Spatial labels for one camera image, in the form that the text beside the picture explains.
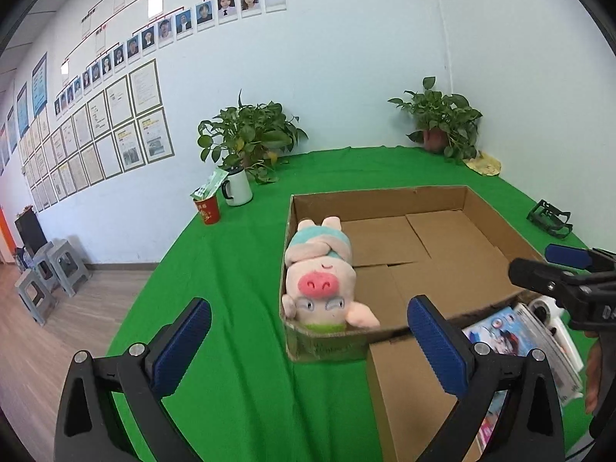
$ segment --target green packet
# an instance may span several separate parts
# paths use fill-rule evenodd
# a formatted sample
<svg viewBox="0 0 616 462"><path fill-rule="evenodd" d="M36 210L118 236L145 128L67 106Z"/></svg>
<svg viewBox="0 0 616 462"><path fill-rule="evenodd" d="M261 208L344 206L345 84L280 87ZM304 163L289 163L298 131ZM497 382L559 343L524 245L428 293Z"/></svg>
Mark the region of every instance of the green packet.
<svg viewBox="0 0 616 462"><path fill-rule="evenodd" d="M211 198L216 194L218 188L228 175L229 173L226 170L217 167L214 173L209 176L208 181L203 186L190 193L190 197L195 201L203 201L204 199Z"/></svg>

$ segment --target blue poster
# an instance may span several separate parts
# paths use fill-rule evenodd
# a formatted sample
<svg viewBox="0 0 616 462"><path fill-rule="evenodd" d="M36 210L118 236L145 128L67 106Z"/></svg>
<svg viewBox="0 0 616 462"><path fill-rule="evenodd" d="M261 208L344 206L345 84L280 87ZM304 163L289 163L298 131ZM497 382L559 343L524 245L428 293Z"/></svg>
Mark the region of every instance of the blue poster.
<svg viewBox="0 0 616 462"><path fill-rule="evenodd" d="M15 117L13 116L13 108L8 112L6 125L8 128L8 144L10 145L11 154L17 147L17 126L15 125Z"/></svg>
<svg viewBox="0 0 616 462"><path fill-rule="evenodd" d="M35 118L47 104L47 54L32 71L32 110Z"/></svg>
<svg viewBox="0 0 616 462"><path fill-rule="evenodd" d="M19 138L23 137L23 134L30 128L30 123L28 122L28 96L26 95L27 86L28 84L25 83L17 95L17 126L19 126Z"/></svg>

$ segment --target table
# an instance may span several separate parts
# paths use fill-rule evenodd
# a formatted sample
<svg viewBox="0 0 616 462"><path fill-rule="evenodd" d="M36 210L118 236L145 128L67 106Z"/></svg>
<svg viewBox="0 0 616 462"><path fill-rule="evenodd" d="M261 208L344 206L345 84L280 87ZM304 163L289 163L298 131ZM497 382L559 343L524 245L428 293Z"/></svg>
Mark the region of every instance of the table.
<svg viewBox="0 0 616 462"><path fill-rule="evenodd" d="M291 194L468 185L537 250L555 240L526 220L531 198L500 177L420 148L346 148L289 161L278 170L279 182L253 187L249 204L230 208L219 199L218 224L205 226L195 216L152 273L109 355L148 342L201 296L212 305L212 329L163 403L204 461L380 461L364 361L294 365L286 357L278 282ZM560 243L581 246L574 236ZM592 342L573 334L586 357ZM116 401L138 455L153 460L124 397ZM565 410L568 447L588 427L583 410L583 400Z"/></svg>

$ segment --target gray stool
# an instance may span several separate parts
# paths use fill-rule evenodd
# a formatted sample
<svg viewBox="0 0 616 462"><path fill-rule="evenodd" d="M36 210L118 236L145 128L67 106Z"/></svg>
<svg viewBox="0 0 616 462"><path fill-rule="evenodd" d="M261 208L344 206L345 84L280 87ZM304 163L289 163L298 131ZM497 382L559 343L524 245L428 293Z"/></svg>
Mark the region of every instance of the gray stool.
<svg viewBox="0 0 616 462"><path fill-rule="evenodd" d="M54 244L51 241L46 243L38 249L38 252L32 259L35 265L34 271L36 271L41 278L41 281L50 292L53 292L58 286L60 286L60 280L55 274L55 270L51 266L51 262L49 262L49 257L47 256L48 251L50 251L53 247Z"/></svg>
<svg viewBox="0 0 616 462"><path fill-rule="evenodd" d="M30 299L30 295L27 292L27 288L32 285L36 290L36 296L34 300ZM55 307L57 301L55 297L51 295L51 292L47 289L45 284L41 281L41 278L32 269L26 269L17 280L15 284L17 293L22 299L22 302L30 311L30 315L36 320L36 322L43 326L45 324L44 311L48 307Z"/></svg>
<svg viewBox="0 0 616 462"><path fill-rule="evenodd" d="M62 239L47 251L47 258L58 276L64 291L73 297L75 283L81 278L90 279L90 272L67 239Z"/></svg>

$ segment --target stuffed pig toy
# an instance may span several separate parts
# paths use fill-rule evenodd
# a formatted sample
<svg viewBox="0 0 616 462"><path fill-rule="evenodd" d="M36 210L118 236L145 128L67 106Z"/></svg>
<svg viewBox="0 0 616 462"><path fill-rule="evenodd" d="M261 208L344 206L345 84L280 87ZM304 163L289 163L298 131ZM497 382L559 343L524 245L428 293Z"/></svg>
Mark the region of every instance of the stuffed pig toy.
<svg viewBox="0 0 616 462"><path fill-rule="evenodd" d="M286 249L285 265L282 306L287 318L318 333L344 331L347 323L380 325L367 305L353 300L356 274L350 241L338 217L328 217L320 226L310 219L301 221Z"/></svg>

